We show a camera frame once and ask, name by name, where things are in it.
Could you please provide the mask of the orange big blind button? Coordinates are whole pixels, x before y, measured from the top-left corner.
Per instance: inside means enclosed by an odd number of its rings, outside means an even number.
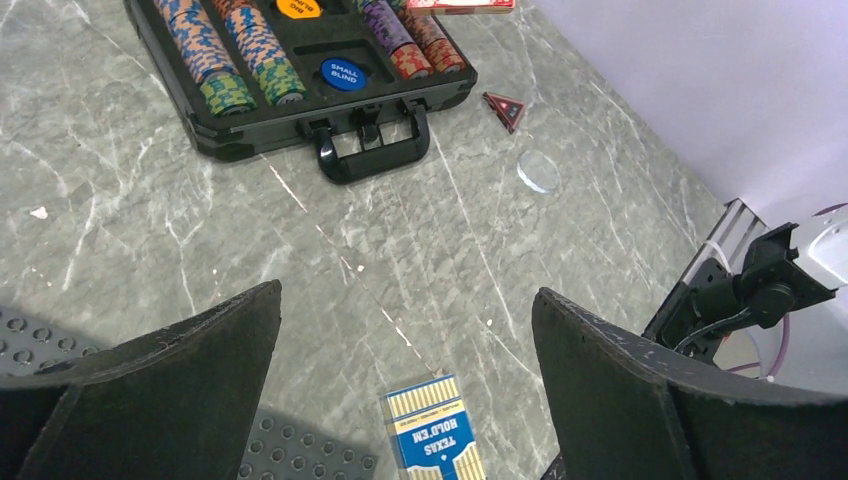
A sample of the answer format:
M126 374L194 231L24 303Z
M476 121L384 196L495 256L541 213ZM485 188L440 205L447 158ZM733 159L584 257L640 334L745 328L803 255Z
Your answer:
M316 0L276 0L275 6L282 15L294 20L319 18L322 14Z

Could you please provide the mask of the red triangular dealer button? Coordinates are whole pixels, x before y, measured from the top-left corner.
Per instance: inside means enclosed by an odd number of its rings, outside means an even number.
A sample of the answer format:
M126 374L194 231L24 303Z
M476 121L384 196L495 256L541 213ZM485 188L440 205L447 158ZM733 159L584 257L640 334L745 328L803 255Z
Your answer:
M482 97L508 133L514 134L525 112L526 104L492 92L485 92Z

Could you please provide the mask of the clear round plastic disc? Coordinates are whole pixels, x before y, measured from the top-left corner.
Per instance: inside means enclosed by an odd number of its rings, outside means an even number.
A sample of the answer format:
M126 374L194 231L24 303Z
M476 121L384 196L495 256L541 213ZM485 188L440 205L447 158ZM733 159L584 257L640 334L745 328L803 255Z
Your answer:
M535 150L527 150L519 156L516 171L522 182L537 193L553 193L561 182L556 163Z

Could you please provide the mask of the red playing card deck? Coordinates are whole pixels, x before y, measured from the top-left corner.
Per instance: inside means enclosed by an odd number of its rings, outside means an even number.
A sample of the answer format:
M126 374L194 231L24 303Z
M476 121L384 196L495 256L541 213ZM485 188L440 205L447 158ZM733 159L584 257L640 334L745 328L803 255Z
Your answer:
M516 3L516 0L408 0L406 5L415 14L471 15L507 14Z

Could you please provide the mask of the blue playing card deck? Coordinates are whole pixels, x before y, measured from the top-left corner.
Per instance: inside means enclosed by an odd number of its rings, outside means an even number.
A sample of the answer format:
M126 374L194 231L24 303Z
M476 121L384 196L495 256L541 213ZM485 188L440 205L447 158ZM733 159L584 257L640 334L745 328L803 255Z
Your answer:
M487 478L455 376L388 392L381 403L401 479Z

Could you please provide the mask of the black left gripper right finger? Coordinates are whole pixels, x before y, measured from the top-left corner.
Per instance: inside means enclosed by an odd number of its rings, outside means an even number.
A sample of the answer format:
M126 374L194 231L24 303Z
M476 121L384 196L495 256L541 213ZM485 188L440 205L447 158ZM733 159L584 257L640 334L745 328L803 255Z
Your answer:
M843 479L847 400L679 355L543 288L532 330L565 479Z

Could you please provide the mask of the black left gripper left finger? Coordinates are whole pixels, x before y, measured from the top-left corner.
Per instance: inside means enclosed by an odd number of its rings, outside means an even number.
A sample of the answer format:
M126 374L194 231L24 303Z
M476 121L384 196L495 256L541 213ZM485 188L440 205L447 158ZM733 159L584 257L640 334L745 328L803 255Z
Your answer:
M5 479L233 479L281 325L258 284L113 348L1 380Z

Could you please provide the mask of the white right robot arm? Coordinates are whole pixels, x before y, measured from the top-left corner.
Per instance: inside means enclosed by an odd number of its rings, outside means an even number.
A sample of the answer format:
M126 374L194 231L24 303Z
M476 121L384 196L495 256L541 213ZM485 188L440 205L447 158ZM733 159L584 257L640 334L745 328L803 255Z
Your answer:
M775 327L847 283L847 208L705 261L641 335L543 288L532 329L560 446L548 479L843 479L847 398L719 368L729 334Z

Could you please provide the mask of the blue small blind button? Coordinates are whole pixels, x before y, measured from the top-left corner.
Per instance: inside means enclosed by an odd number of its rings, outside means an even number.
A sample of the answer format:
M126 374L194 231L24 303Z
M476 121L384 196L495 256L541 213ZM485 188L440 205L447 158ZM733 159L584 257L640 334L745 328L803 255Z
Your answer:
M367 75L356 64L344 58L324 60L320 72L325 82L339 91L358 91L367 85Z

